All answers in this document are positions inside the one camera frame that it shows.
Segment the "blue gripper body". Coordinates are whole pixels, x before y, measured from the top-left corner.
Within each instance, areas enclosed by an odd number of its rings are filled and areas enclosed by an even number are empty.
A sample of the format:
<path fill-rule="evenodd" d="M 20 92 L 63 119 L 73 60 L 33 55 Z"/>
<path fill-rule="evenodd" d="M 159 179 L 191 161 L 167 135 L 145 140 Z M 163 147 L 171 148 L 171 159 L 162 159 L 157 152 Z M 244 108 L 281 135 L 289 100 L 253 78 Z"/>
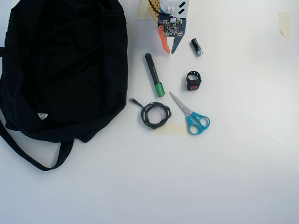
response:
<path fill-rule="evenodd" d="M 186 28 L 186 18 L 159 15 L 158 25 L 164 27 L 164 37 L 183 37 Z"/>

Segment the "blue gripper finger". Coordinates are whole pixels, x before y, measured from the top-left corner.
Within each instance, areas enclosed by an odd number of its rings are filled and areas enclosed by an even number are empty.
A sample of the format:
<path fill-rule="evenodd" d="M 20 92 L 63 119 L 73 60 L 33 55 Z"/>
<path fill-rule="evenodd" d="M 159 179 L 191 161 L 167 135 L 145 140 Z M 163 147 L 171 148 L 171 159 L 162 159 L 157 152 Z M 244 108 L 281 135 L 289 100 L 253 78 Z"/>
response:
<path fill-rule="evenodd" d="M 183 37 L 174 37 L 171 53 L 174 54 Z"/>

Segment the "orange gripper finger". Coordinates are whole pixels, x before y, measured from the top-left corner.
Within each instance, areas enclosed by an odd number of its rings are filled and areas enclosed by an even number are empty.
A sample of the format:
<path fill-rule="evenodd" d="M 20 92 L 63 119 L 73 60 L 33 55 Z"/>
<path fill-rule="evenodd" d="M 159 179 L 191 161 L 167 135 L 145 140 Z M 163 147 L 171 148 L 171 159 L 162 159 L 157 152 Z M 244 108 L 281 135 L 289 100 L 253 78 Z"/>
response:
<path fill-rule="evenodd" d="M 163 27 L 163 25 L 159 25 L 158 28 L 157 28 L 157 31 L 158 31 L 158 34 L 159 34 L 159 37 L 160 37 L 160 40 L 161 40 L 162 47 L 163 47 L 164 51 L 167 54 L 170 54 L 170 49 L 169 49 L 169 46 L 168 46 L 167 38 L 164 37 L 164 27 Z"/>

